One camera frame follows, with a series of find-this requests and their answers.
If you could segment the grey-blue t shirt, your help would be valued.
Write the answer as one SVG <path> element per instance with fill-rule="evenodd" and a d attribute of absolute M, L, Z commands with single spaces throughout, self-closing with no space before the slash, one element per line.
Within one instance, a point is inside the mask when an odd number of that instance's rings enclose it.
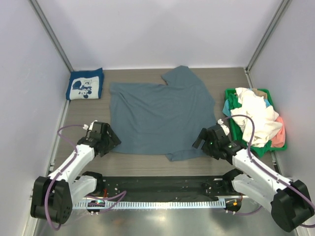
<path fill-rule="evenodd" d="M 161 77 L 165 84 L 111 83 L 111 128 L 124 154 L 165 155 L 183 161 L 204 155 L 193 148 L 202 128 L 216 124 L 215 100 L 187 66 Z"/>

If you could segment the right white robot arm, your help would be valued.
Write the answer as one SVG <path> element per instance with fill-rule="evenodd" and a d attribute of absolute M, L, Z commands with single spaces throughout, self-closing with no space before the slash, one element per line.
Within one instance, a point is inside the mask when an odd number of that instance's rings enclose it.
<path fill-rule="evenodd" d="M 226 194 L 242 193 L 264 207 L 275 223 L 291 232 L 315 214 L 307 186 L 270 169 L 239 141 L 231 141 L 220 125 L 203 128 L 192 145 L 235 168 L 221 184 Z"/>

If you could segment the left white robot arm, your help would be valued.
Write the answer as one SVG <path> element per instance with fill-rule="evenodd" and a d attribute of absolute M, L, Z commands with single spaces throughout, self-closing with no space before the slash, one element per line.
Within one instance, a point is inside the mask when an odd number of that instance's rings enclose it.
<path fill-rule="evenodd" d="M 54 230 L 69 219 L 72 207 L 84 197 L 98 197 L 105 192 L 102 174 L 82 170 L 95 157 L 103 157 L 121 144 L 108 123 L 95 120 L 80 127 L 86 134 L 76 143 L 69 142 L 73 147 L 70 156 L 33 184 L 30 215 L 46 220 Z"/>

